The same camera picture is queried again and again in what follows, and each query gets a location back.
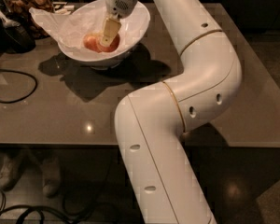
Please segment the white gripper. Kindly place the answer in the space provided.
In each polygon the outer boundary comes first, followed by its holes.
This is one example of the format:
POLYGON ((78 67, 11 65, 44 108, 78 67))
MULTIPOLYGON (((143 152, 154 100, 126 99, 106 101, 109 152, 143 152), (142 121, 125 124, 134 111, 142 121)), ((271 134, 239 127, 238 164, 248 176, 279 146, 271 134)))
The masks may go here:
POLYGON ((106 17, 103 23, 100 45, 109 47, 121 28, 117 19, 124 19, 131 15, 138 0, 105 0, 106 11, 113 17, 106 17))

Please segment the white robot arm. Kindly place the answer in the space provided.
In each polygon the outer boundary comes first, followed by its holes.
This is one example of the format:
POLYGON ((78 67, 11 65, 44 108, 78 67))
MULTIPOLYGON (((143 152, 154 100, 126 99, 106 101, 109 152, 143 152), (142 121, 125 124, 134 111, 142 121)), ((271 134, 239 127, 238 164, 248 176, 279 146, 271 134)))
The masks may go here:
MULTIPOLYGON (((182 74, 133 91, 118 104, 119 150, 146 224, 217 224, 180 143, 223 113, 242 80, 239 58, 199 0, 153 0, 182 74)), ((107 45, 137 0, 105 0, 107 45)))

